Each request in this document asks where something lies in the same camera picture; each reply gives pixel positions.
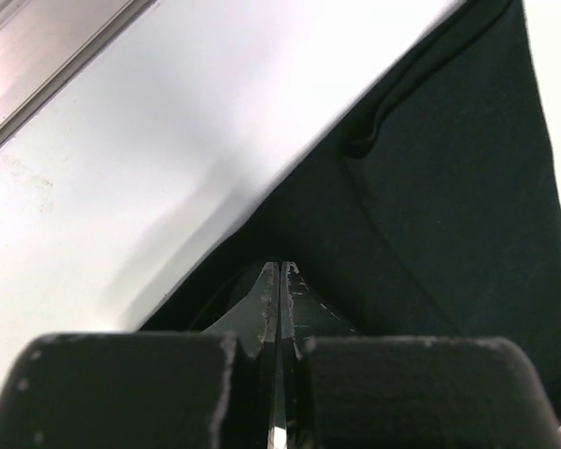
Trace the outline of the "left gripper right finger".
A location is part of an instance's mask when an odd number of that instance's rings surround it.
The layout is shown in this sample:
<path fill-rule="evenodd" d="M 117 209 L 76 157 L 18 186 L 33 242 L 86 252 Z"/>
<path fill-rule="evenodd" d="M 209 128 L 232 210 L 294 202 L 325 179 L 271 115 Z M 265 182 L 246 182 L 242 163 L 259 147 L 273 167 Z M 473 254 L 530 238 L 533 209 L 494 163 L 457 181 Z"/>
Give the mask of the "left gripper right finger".
<path fill-rule="evenodd" d="M 291 448 L 561 448 L 523 351 L 502 338 L 369 337 L 280 270 Z"/>

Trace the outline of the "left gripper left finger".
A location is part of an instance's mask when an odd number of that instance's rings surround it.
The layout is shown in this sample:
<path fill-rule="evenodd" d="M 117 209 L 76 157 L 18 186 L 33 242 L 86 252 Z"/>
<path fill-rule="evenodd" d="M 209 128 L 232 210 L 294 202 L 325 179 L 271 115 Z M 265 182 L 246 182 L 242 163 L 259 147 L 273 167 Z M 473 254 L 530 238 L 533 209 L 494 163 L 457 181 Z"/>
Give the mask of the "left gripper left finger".
<path fill-rule="evenodd" d="M 279 267 L 201 332 L 50 334 L 0 394 L 0 448 L 265 448 Z"/>

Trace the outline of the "black t-shirt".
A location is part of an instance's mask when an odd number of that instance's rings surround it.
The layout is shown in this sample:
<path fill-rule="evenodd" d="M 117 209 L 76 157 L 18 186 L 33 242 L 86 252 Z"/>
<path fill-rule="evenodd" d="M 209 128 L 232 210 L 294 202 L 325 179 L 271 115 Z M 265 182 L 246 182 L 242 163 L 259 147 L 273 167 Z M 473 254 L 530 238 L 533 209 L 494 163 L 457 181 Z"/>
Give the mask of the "black t-shirt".
<path fill-rule="evenodd" d="M 561 208 L 520 1 L 467 1 L 145 323 L 195 330 L 266 261 L 373 335 L 500 336 L 561 420 Z"/>

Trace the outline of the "left aluminium corner post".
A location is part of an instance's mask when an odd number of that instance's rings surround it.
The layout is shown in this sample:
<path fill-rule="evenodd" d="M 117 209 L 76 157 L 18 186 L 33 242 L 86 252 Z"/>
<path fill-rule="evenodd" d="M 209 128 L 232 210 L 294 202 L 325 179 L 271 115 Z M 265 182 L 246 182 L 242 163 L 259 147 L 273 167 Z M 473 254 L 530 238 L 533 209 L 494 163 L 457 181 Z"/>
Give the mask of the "left aluminium corner post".
<path fill-rule="evenodd" d="M 0 1 L 0 146 L 148 1 Z"/>

